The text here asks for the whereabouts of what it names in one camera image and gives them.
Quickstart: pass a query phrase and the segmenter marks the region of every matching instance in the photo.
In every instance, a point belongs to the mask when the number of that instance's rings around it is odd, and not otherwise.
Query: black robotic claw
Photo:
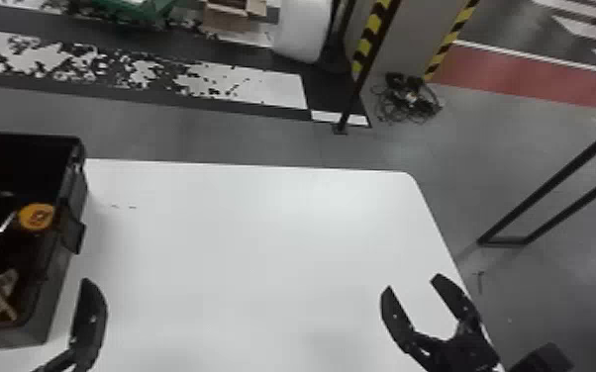
[[[107,318],[104,295],[93,282],[82,279],[67,350],[33,372],[60,372],[72,366],[74,372],[85,372],[92,368],[104,341]]]
[[[499,356],[482,332],[473,303],[444,275],[436,275],[432,285],[458,320],[455,335],[441,340],[416,331],[388,287],[381,294],[381,318],[393,340],[428,372],[492,371]]]

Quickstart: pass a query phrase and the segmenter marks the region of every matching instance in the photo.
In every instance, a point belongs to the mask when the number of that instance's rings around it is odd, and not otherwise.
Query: black metal pole
[[[513,221],[517,220],[523,213],[527,212],[535,203],[537,203],[540,199],[542,199],[545,195],[547,195],[550,191],[552,191],[556,186],[561,184],[566,178],[568,178],[571,174],[575,173],[582,165],[586,164],[592,157],[596,155],[596,140],[591,143],[584,151],[580,154],[575,156],[566,166],[561,168],[556,174],[554,174],[546,183],[544,183],[538,190],[532,193],[527,199],[525,199],[520,205],[518,205],[514,210],[512,210],[508,215],[504,216],[498,223],[496,223],[490,230],[485,232],[478,240],[479,245],[526,245],[531,241],[534,241],[537,237],[541,236],[543,233],[546,233],[551,228],[556,226],[558,223],[562,222],[565,218],[572,215],[574,212],[578,211],[582,207],[584,207],[587,203],[591,202],[593,199],[596,198],[596,188],[585,196],[583,196],[580,200],[575,202],[582,202],[582,205],[577,205],[576,209],[574,209],[571,213],[564,214],[562,213],[555,216],[552,220],[544,224],[538,230],[530,234],[526,237],[494,237],[498,232],[502,229],[508,227]]]
[[[336,135],[345,135],[347,133],[347,121],[348,117],[351,115],[351,108],[353,107],[353,105],[355,105],[355,102],[358,99],[358,95],[362,90],[362,86],[365,84],[365,80],[367,80],[367,76],[369,75],[369,71],[372,68],[372,64],[376,59],[376,55],[379,54],[381,44],[383,44],[383,40],[386,38],[386,34],[388,34],[390,25],[393,23],[393,18],[395,18],[395,13],[397,13],[397,9],[400,7],[401,2],[402,0],[390,0],[388,8],[385,9],[385,11],[383,12],[383,18],[381,19],[379,31],[375,34],[374,43],[371,43],[372,46],[370,48],[369,54],[365,58],[360,74],[355,78],[355,85],[348,99],[347,106],[342,111],[340,121],[337,123],[336,126],[333,126],[333,133],[335,133]],[[379,3],[377,2],[372,6],[372,11],[374,11],[374,6],[378,4]]]
[[[536,229],[534,232],[530,233],[527,236],[527,244],[531,243],[532,241],[536,240],[537,238],[541,237],[544,233],[549,232],[552,228],[559,225],[563,220],[569,218],[575,212],[584,208],[587,204],[591,203],[591,201],[596,199],[596,187],[594,187],[591,191],[584,194],[580,199],[573,202],[573,204],[566,207],[563,211],[559,212],[556,216],[551,218],[549,221],[544,223],[541,227]]]

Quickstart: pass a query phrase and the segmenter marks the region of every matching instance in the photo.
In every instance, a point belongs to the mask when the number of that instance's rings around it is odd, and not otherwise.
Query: yellow and black striped pole
[[[367,80],[369,70],[372,67],[372,63],[374,63],[376,55],[379,53],[381,43],[383,43],[388,33],[400,2],[402,0],[376,0],[372,6],[372,13],[367,19],[365,29],[362,31],[362,37],[360,37],[360,42],[358,42],[358,48],[353,54],[351,71],[353,72],[355,85],[347,106],[342,112],[340,121],[333,126],[333,133],[336,135],[345,135],[347,133],[347,121],[351,114],[351,107],[357,101],[360,90],[365,80]]]
[[[464,5],[464,8],[459,11],[457,17],[455,17],[455,22],[453,22],[453,25],[450,28],[450,31],[444,38],[442,44],[439,46],[439,50],[435,56],[432,57],[432,60],[430,60],[430,64],[423,75],[423,80],[430,81],[435,75],[437,69],[442,64],[442,61],[444,61],[450,46],[452,46],[452,43],[457,40],[457,36],[459,35],[460,31],[462,31],[464,24],[466,24],[466,21],[471,18],[471,15],[473,15],[473,12],[476,10],[476,5],[478,5],[479,1],[480,0],[469,0],[466,5]]]

